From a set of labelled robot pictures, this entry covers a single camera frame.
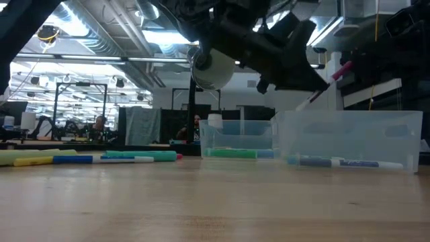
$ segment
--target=person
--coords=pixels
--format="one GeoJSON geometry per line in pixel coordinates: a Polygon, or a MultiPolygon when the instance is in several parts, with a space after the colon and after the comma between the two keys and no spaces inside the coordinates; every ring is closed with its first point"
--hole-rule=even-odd
{"type": "Polygon", "coordinates": [[[103,116],[98,116],[95,119],[95,123],[92,129],[89,130],[89,139],[91,140],[103,140],[103,131],[105,128],[106,118],[103,116]]]}
{"type": "MultiPolygon", "coordinates": [[[[200,116],[195,115],[194,116],[194,140],[200,140],[200,116]]],[[[177,134],[176,134],[177,140],[187,140],[187,127],[182,128],[177,134]]]]}
{"type": "Polygon", "coordinates": [[[98,131],[103,131],[106,124],[106,118],[103,116],[98,116],[95,119],[95,124],[93,124],[93,128],[98,131]]]}

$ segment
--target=black machine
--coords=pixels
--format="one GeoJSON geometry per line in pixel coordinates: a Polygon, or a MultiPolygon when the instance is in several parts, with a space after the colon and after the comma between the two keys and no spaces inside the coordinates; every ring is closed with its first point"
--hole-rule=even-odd
{"type": "Polygon", "coordinates": [[[342,53],[342,65],[353,63],[355,81],[350,86],[363,89],[393,78],[401,78],[405,86],[430,76],[430,0],[401,9],[384,27],[378,41],[342,53]]]}
{"type": "MultiPolygon", "coordinates": [[[[261,73],[258,90],[265,93],[270,83],[276,89],[325,90],[327,83],[310,67],[306,44],[316,24],[300,21],[293,13],[270,30],[266,19],[287,10],[292,1],[262,0],[152,0],[189,41],[199,40],[197,68],[211,62],[212,48],[261,73]],[[258,32],[253,28],[261,23],[258,32]]],[[[298,0],[318,6],[319,0],[298,0]]]]}

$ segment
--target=plastic container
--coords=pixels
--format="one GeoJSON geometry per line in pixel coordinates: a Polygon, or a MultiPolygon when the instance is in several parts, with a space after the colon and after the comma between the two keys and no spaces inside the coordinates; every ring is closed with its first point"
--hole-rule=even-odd
{"type": "Polygon", "coordinates": [[[418,171],[422,119],[416,111],[278,112],[271,120],[273,151],[290,165],[413,173],[418,171]]]}
{"type": "Polygon", "coordinates": [[[203,158],[273,158],[270,121],[200,121],[203,158]]]}

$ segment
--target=ductwork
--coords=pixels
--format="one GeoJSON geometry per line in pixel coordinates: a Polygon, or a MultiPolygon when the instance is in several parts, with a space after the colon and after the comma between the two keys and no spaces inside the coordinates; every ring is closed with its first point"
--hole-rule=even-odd
{"type": "MultiPolygon", "coordinates": [[[[148,0],[136,0],[137,8],[145,20],[156,20],[160,16],[159,10],[148,2],[148,0]]],[[[159,44],[161,52],[168,58],[185,58],[185,55],[176,49],[174,44],[159,44]]],[[[181,67],[189,68],[188,64],[178,64],[181,67]]]]}
{"type": "Polygon", "coordinates": [[[159,10],[152,4],[148,2],[148,0],[136,0],[137,8],[140,12],[140,15],[145,20],[156,20],[160,17],[159,10]]]}
{"type": "MultiPolygon", "coordinates": [[[[52,13],[63,24],[85,26],[89,32],[88,40],[78,40],[83,46],[100,56],[126,56],[112,37],[100,26],[99,22],[77,0],[62,2],[52,13]]],[[[130,76],[131,81],[139,88],[152,90],[151,78],[132,63],[116,66],[130,76]]]]}

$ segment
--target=wooden table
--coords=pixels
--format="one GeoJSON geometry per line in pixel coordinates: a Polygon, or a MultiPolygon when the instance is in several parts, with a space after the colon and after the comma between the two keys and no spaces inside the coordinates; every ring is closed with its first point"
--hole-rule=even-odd
{"type": "Polygon", "coordinates": [[[200,161],[0,169],[0,241],[430,241],[430,173],[200,161]]]}

